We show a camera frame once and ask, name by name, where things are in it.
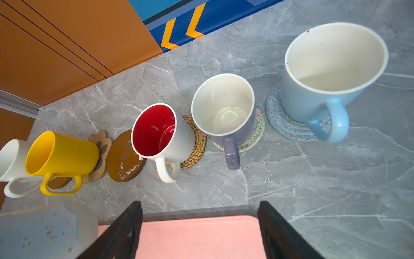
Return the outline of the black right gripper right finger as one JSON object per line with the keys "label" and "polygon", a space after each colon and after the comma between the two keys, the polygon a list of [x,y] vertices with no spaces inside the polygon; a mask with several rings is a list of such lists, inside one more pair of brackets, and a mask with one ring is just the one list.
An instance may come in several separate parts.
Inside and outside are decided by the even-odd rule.
{"label": "black right gripper right finger", "polygon": [[260,202],[257,215],[268,259],[323,258],[268,201]]}

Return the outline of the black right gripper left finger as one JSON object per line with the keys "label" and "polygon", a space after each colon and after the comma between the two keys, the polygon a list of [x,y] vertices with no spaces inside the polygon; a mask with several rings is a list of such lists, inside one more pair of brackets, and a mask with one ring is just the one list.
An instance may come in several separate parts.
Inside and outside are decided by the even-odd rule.
{"label": "black right gripper left finger", "polygon": [[134,259],[142,223],[141,202],[134,201],[78,258]]}

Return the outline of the white speckled mug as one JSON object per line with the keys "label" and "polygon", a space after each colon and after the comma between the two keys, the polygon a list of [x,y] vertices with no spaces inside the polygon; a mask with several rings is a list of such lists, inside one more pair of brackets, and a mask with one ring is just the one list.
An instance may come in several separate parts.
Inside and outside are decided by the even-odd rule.
{"label": "white speckled mug", "polygon": [[1,215],[1,258],[76,259],[98,238],[94,211],[64,203]]}

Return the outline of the dark brown round coaster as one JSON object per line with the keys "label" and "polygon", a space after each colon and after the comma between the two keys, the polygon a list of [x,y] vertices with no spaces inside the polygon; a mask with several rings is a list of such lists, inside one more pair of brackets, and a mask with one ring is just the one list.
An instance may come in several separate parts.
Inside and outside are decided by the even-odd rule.
{"label": "dark brown round coaster", "polygon": [[143,170],[147,159],[138,156],[133,150],[131,130],[120,134],[108,153],[107,171],[117,182],[127,182],[137,177]]}

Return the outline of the light round wooden coaster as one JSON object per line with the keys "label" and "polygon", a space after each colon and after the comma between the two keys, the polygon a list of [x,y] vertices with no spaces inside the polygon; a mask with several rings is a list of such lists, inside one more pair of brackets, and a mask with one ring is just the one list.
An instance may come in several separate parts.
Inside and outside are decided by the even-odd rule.
{"label": "light round wooden coaster", "polygon": [[48,182],[47,187],[48,189],[52,190],[61,189],[67,186],[72,181],[72,179],[73,178],[55,177]]}

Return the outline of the cork paw print coaster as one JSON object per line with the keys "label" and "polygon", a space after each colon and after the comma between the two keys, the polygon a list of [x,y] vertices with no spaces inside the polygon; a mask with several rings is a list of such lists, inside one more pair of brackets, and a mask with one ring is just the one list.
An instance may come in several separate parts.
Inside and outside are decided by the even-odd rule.
{"label": "cork paw print coaster", "polygon": [[108,137],[108,133],[105,130],[90,135],[87,140],[97,145],[99,159],[94,170],[89,175],[83,177],[83,184],[98,181],[105,176],[107,172],[107,158],[113,143],[113,140]]}

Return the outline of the yellow mug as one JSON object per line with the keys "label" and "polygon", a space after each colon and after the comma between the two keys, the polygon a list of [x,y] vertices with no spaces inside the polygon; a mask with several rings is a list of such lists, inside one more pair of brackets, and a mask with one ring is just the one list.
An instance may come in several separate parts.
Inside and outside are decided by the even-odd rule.
{"label": "yellow mug", "polygon": [[[44,195],[73,195],[81,189],[83,178],[94,170],[99,156],[97,145],[91,141],[46,131],[30,147],[25,171],[44,178],[40,186]],[[75,188],[70,192],[53,192],[48,189],[52,178],[73,178]]]}

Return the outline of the multicolour woven round coaster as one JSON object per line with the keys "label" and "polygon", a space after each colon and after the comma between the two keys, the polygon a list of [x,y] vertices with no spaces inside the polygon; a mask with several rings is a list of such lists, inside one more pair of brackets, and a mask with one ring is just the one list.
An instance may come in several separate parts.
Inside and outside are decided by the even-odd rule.
{"label": "multicolour woven round coaster", "polygon": [[211,130],[224,139],[234,138],[242,153],[253,148],[262,138],[265,122],[259,107],[249,113],[240,107],[230,106],[215,111],[211,119]]}

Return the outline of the white mug red inside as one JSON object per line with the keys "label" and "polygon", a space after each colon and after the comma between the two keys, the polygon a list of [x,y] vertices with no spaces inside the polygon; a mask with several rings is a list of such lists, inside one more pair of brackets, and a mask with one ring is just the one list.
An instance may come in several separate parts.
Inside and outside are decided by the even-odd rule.
{"label": "white mug red inside", "polygon": [[195,148],[195,132],[174,109],[164,103],[147,107],[133,124],[131,141],[137,155],[156,163],[160,179],[174,183],[181,164]]}

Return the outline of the light blue woven coaster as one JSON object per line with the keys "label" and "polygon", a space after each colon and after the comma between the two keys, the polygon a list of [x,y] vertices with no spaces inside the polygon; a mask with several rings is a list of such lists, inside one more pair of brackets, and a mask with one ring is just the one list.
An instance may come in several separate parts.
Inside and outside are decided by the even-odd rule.
{"label": "light blue woven coaster", "polygon": [[266,114],[271,125],[283,136],[296,141],[335,143],[347,135],[340,126],[341,116],[348,118],[341,95],[314,89],[292,78],[282,77],[279,86],[270,91]]}

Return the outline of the cream white mug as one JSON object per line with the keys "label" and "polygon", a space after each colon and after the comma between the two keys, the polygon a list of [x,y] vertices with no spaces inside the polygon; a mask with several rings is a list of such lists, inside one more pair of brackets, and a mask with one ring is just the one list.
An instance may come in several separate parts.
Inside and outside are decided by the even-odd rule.
{"label": "cream white mug", "polygon": [[31,143],[25,140],[12,139],[1,150],[1,182],[8,182],[4,194],[10,198],[21,198],[35,189],[24,193],[15,193],[11,190],[14,183],[43,181],[44,177],[29,175],[25,170],[25,161],[31,148]]}

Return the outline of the purple mug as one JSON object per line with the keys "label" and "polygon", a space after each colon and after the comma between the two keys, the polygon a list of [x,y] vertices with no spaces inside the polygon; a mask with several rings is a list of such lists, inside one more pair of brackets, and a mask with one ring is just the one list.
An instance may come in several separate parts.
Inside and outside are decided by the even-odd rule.
{"label": "purple mug", "polygon": [[240,169],[239,144],[254,125],[255,95],[243,77],[223,73],[206,80],[191,104],[196,126],[214,143],[223,146],[228,169]]}

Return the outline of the light blue mug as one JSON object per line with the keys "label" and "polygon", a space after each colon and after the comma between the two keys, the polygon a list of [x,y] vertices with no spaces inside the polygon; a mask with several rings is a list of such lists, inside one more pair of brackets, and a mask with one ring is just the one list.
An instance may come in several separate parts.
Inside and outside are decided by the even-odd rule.
{"label": "light blue mug", "polygon": [[313,27],[288,47],[281,82],[285,112],[321,141],[343,141],[346,106],[385,71],[389,51],[370,28],[346,22]]}

